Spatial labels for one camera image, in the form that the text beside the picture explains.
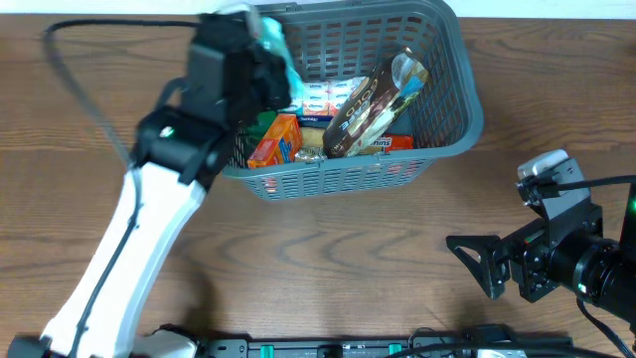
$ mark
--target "chocolate package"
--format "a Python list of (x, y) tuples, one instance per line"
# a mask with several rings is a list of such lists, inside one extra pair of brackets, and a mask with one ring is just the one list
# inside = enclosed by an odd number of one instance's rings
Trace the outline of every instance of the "chocolate package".
[(428, 71), (409, 49), (389, 58), (351, 93), (323, 135), (329, 158), (357, 155), (417, 98)]

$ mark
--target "gray basket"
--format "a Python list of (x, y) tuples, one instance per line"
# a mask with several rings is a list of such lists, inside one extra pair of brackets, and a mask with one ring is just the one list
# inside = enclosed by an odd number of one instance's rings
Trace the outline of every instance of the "gray basket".
[(437, 158), (470, 149), (484, 113), (455, 14), (442, 0), (358, 0), (259, 7), (280, 21), (304, 81), (368, 75), (409, 47), (431, 79), (398, 121), (409, 123), (413, 150), (247, 169), (258, 143), (239, 136), (224, 175), (242, 180), (265, 200), (318, 196), (403, 185)]

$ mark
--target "black cable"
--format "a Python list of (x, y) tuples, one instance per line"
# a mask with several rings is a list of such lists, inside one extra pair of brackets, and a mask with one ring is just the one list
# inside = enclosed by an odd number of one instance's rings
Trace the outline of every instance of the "black cable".
[[(441, 334), (439, 332), (437, 332), (436, 330), (434, 330), (433, 328), (430, 328), (430, 327), (419, 327), (419, 328), (415, 329), (415, 331), (410, 334), (410, 337), (408, 337), (408, 341), (407, 341), (408, 342), (408, 347), (412, 347), (413, 346), (413, 339), (415, 338), (415, 334), (417, 334), (417, 333), (419, 333), (421, 331), (429, 331), (429, 332), (434, 333), (435, 335), (437, 335), (437, 338), (439, 339), (440, 342), (442, 342), (442, 344), (446, 344), (446, 342), (444, 341), (444, 338), (442, 338)], [(430, 358), (430, 355), (428, 355), (427, 357), (424, 357), (421, 354), (417, 354), (417, 356), (420, 357), (420, 358)], [(451, 356), (453, 356), (452, 352), (447, 353), (447, 354), (443, 354), (443, 355), (440, 356), (440, 358), (449, 358)]]
[(461, 350), (522, 350), (533, 351), (534, 353), (571, 355), (581, 358), (617, 358), (613, 355), (594, 352), (591, 350), (576, 348), (564, 344), (537, 344), (537, 343), (446, 343), (431, 344), (424, 347), (405, 349), (401, 352), (394, 353), (385, 358), (399, 358), (412, 356), (420, 353), (443, 352), (443, 351), (461, 351)]
[(540, 192), (557, 193), (559, 191), (565, 191), (565, 190), (575, 190), (575, 189), (593, 188), (593, 187), (599, 187), (599, 186), (605, 186), (605, 185), (634, 184), (634, 183), (636, 183), (636, 175), (623, 175), (623, 176), (581, 181), (581, 182), (575, 182), (575, 183), (540, 186), (538, 190)]
[(137, 217), (141, 208), (141, 176), (138, 167), (136, 167), (133, 159), (128, 153), (128, 149), (125, 144), (119, 139), (119, 136), (115, 132), (114, 128), (106, 116), (99, 110), (97, 105), (88, 97), (86, 92), (81, 88), (80, 84), (75, 80), (71, 71), (64, 63), (58, 48), (55, 45), (55, 32), (68, 27), (74, 26), (88, 26), (88, 25), (122, 25), (122, 26), (152, 26), (152, 27), (197, 27), (197, 23), (186, 21), (147, 21), (147, 20), (118, 20), (118, 19), (86, 19), (86, 20), (70, 20), (53, 24), (50, 26), (43, 37), (44, 52), (47, 57), (47, 61), (52, 66), (54, 72), (62, 83), (66, 86), (67, 90), (78, 100), (79, 104), (88, 113), (88, 115), (94, 120), (95, 124), (101, 128), (106, 137), (112, 143), (115, 152), (119, 158), (126, 164), (128, 171), (131, 173), (134, 193), (135, 193), (135, 206), (128, 220), (128, 226), (126, 231), (119, 241), (117, 248), (115, 249), (112, 257), (108, 261), (106, 268), (104, 269), (101, 277), (99, 278), (95, 288), (90, 294), (90, 298), (86, 303), (86, 307), (81, 314), (78, 321), (78, 328), (73, 340), (73, 346), (69, 353), (71, 358), (76, 358), (78, 355), (78, 348), (80, 346), (80, 340), (83, 333), (86, 331), (86, 323), (90, 317), (92, 307), (99, 296), (99, 292), (103, 287), (108, 275), (112, 271), (119, 255), (123, 251), (130, 235), (137, 226)]
[(631, 352), (629, 347), (625, 344), (625, 342), (623, 342), (622, 339), (620, 339), (620, 337), (616, 333), (614, 333), (614, 331), (611, 328), (609, 328), (605, 323), (603, 323), (603, 322), (599, 321), (598, 319), (594, 318), (594, 316), (592, 316), (587, 311), (587, 308), (585, 308), (585, 303), (580, 298), (576, 299), (576, 305), (578, 306), (578, 309), (580, 309), (581, 313), (583, 313), (585, 318), (587, 318), (590, 322), (592, 322), (592, 324), (595, 325), (596, 328), (598, 328), (598, 330), (603, 332), (605, 337), (607, 337), (607, 339), (609, 339), (612, 343), (614, 343), (616, 348), (618, 348), (618, 350), (625, 357), (627, 357), (627, 358), (635, 358), (634, 354)]

